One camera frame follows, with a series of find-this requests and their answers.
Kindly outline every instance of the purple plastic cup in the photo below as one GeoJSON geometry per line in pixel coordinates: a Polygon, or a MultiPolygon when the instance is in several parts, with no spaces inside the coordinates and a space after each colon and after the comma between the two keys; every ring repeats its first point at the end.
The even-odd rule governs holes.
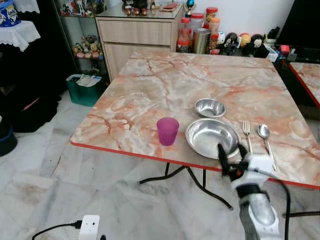
{"type": "Polygon", "coordinates": [[[164,146],[170,146],[175,142],[179,123],[172,117],[164,117],[158,120],[156,129],[158,131],[160,143],[164,146]]]}

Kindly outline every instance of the stainless steel bowl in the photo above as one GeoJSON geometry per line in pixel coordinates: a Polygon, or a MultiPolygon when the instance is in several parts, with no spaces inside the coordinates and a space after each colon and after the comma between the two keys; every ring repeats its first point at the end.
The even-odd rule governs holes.
{"type": "Polygon", "coordinates": [[[215,99],[203,98],[194,104],[198,114],[208,118],[218,118],[226,113],[226,106],[215,99]]]}
{"type": "Polygon", "coordinates": [[[239,135],[228,124],[212,118],[201,118],[192,122],[185,131],[188,144],[198,154],[210,159],[218,159],[220,143],[228,157],[239,151],[239,135]]]}

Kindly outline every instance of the white lace tablecloth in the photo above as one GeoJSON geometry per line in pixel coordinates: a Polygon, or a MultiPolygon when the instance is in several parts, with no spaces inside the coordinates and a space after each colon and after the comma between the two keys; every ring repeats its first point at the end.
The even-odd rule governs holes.
{"type": "Polygon", "coordinates": [[[18,12],[33,12],[40,13],[37,0],[14,0],[15,9],[18,12]]]}
{"type": "Polygon", "coordinates": [[[29,43],[39,38],[40,34],[32,21],[21,21],[15,26],[0,27],[0,44],[19,47],[21,52],[29,46],[29,43]]]}

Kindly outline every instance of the marble floor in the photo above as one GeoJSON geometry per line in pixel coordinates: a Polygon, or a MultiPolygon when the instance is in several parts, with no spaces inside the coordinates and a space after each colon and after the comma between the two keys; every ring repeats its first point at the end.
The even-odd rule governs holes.
{"type": "MultiPolygon", "coordinates": [[[[99,236],[108,240],[245,239],[238,198],[228,180],[208,171],[209,190],[227,199],[228,210],[204,194],[184,170],[174,178],[138,185],[162,176],[165,163],[75,147],[69,137],[89,107],[70,102],[64,93],[58,113],[34,133],[17,133],[18,146],[0,158],[0,239],[29,240],[53,225],[100,215],[99,236]]],[[[308,121],[320,140],[320,125],[308,121]]],[[[173,171],[178,166],[171,164],[173,171]]],[[[201,179],[202,171],[193,169],[201,179]]],[[[281,187],[267,182],[271,202],[284,232],[286,199],[281,187]]],[[[291,210],[318,211],[320,192],[289,187],[291,210]]],[[[320,216],[290,219],[289,239],[320,239],[320,216]]],[[[41,240],[76,240],[79,230],[64,227],[43,234],[41,240]]]]}

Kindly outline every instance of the marble-patterned tabletop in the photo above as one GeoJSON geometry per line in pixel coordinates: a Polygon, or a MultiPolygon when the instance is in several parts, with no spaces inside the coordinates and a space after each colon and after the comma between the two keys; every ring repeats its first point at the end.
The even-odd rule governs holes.
{"type": "Polygon", "coordinates": [[[269,60],[184,53],[134,53],[78,126],[73,145],[220,171],[218,160],[194,152],[185,139],[200,118],[194,103],[215,98],[226,105],[219,119],[234,127],[250,121],[253,151],[266,154],[258,125],[270,128],[277,162],[273,172],[289,184],[320,189],[320,148],[269,60]],[[162,146],[156,123],[173,117],[180,127],[172,146],[162,146]]]}
{"type": "Polygon", "coordinates": [[[291,62],[289,67],[320,109],[320,64],[291,62]]]}

